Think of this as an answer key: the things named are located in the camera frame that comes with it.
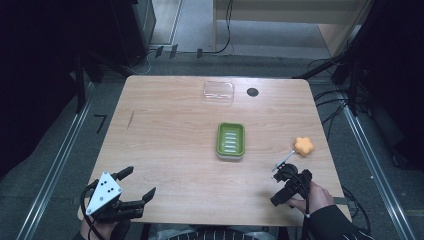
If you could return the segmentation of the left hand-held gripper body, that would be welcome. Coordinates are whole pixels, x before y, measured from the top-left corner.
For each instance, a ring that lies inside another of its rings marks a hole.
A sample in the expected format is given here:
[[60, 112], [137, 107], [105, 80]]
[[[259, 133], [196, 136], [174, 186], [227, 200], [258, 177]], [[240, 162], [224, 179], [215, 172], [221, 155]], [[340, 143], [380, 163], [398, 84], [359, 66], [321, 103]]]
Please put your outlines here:
[[104, 171], [94, 182], [94, 193], [88, 205], [82, 209], [83, 215], [91, 217], [99, 223], [114, 223], [124, 220], [141, 218], [143, 215], [143, 200], [123, 202], [120, 196], [123, 192], [118, 182], [112, 178], [113, 173]]

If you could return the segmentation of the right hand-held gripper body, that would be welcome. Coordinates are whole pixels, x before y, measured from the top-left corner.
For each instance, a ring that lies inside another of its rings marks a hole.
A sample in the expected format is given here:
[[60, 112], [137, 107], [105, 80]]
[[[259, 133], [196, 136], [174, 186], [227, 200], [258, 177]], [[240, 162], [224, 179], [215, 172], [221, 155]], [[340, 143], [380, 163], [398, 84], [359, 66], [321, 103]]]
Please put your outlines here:
[[273, 178], [277, 182], [283, 181], [285, 183], [284, 187], [270, 198], [274, 206], [286, 203], [296, 194], [299, 194], [304, 200], [308, 198], [312, 180], [312, 173], [308, 169], [298, 172], [295, 165], [283, 164], [278, 167]]

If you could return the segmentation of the orange flower-shaped soap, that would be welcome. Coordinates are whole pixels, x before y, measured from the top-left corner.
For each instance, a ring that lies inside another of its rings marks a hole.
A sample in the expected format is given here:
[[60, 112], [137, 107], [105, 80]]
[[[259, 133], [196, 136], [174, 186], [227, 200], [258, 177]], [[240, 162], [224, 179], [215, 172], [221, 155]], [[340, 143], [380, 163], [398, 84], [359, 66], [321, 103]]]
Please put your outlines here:
[[294, 142], [294, 151], [303, 157], [309, 155], [315, 149], [309, 137], [297, 137]]

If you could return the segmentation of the person's right hand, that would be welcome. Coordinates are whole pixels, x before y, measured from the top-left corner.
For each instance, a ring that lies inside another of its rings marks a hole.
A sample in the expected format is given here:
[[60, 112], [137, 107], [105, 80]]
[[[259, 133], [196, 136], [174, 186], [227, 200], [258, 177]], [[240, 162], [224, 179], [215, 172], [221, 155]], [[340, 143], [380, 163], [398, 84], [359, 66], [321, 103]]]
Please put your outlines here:
[[327, 206], [334, 205], [334, 198], [325, 188], [322, 188], [313, 181], [310, 182], [310, 192], [308, 199], [299, 200], [291, 198], [287, 201], [290, 207], [300, 210], [304, 214], [312, 214]]

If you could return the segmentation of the person's left hand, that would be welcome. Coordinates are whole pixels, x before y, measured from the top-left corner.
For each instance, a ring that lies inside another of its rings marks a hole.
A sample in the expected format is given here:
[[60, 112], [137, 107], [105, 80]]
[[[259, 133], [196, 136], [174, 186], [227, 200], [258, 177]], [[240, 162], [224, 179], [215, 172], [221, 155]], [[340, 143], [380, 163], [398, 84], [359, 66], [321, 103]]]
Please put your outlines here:
[[[124, 240], [130, 229], [130, 221], [126, 220], [110, 224], [94, 222], [93, 227], [104, 240]], [[89, 227], [88, 223], [83, 220], [80, 230], [73, 240], [100, 240], [100, 238]]]

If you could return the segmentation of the green soap dish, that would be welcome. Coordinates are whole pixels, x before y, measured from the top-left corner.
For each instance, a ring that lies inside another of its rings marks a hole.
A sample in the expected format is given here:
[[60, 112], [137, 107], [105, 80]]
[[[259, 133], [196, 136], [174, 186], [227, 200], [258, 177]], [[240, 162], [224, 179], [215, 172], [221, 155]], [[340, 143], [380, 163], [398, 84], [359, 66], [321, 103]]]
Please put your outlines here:
[[216, 154], [221, 159], [240, 160], [245, 153], [245, 128], [239, 123], [220, 123], [217, 130]]

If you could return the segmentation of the person's dark striped clothing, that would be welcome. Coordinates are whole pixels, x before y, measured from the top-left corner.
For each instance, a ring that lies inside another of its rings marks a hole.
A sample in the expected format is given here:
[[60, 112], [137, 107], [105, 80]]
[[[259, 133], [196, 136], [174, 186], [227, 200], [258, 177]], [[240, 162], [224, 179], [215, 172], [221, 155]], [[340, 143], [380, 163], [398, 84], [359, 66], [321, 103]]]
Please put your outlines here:
[[147, 240], [290, 240], [285, 227], [154, 224]]

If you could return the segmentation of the clear plastic container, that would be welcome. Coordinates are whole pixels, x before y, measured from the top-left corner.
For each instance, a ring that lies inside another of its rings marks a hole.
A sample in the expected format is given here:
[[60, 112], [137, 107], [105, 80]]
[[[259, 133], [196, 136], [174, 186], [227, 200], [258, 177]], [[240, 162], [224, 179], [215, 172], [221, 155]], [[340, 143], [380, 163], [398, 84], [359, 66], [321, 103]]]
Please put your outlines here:
[[234, 89], [231, 82], [206, 81], [203, 85], [203, 99], [212, 102], [232, 102]]

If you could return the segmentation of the black metal stand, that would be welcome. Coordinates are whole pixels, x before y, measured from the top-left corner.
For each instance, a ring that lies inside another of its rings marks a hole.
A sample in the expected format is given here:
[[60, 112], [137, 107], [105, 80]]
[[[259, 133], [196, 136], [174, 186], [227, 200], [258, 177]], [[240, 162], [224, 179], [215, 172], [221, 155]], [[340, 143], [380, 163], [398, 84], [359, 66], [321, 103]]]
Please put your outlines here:
[[335, 85], [341, 85], [346, 80], [349, 81], [348, 86], [348, 108], [354, 116], [357, 116], [356, 100], [358, 95], [358, 87], [360, 80], [364, 78], [365, 73], [361, 67], [360, 52], [366, 45], [366, 42], [371, 36], [370, 30], [362, 27], [354, 37], [351, 43], [342, 50], [342, 52], [335, 57], [326, 59], [322, 64], [307, 70], [305, 73], [294, 76], [294, 79], [310, 79], [318, 73], [328, 70], [330, 67], [335, 66], [336, 70], [331, 75], [331, 81]]
[[103, 75], [98, 64], [108, 66], [109, 68], [111, 68], [112, 70], [119, 73], [125, 78], [133, 75], [133, 72], [130, 68], [118, 65], [112, 60], [109, 60], [94, 51], [85, 51], [77, 53], [74, 58], [75, 83], [77, 87], [77, 113], [82, 112], [82, 109], [87, 102], [84, 73], [87, 73], [88, 77], [92, 82], [102, 81]]

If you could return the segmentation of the black cabinet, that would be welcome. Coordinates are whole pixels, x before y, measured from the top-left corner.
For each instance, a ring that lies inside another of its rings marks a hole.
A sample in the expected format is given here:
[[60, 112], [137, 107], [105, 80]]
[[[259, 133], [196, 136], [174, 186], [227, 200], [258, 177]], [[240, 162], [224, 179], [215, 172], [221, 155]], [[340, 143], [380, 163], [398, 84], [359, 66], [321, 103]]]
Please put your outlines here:
[[145, 58], [156, 25], [152, 0], [110, 0], [118, 30], [118, 60], [131, 66]]

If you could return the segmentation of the light wooden furniture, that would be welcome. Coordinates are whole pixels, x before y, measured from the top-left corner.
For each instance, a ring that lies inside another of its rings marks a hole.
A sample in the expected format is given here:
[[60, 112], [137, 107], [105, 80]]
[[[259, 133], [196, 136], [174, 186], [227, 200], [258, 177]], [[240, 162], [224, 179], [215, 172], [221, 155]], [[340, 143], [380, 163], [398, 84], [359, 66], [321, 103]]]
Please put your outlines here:
[[240, 21], [317, 24], [331, 56], [347, 46], [375, 0], [233, 0], [232, 18]]

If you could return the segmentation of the aluminium floor rail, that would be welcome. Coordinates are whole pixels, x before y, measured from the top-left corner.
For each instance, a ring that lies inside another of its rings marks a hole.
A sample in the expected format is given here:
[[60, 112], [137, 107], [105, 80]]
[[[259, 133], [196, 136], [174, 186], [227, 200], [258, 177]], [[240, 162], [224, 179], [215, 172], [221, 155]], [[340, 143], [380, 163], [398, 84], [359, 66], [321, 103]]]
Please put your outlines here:
[[95, 90], [96, 85], [94, 83], [89, 83], [86, 90], [86, 102], [83, 104], [80, 112], [73, 118], [72, 124], [61, 143], [61, 146], [35, 200], [31, 205], [31, 208], [29, 209], [16, 240], [32, 240], [86, 119]]
[[389, 217], [400, 240], [417, 240], [409, 220], [402, 208], [393, 188], [391, 187], [379, 160], [362, 128], [358, 117], [355, 117], [349, 109], [343, 110], [351, 131], [364, 156], [366, 165], [372, 179], [378, 189]]

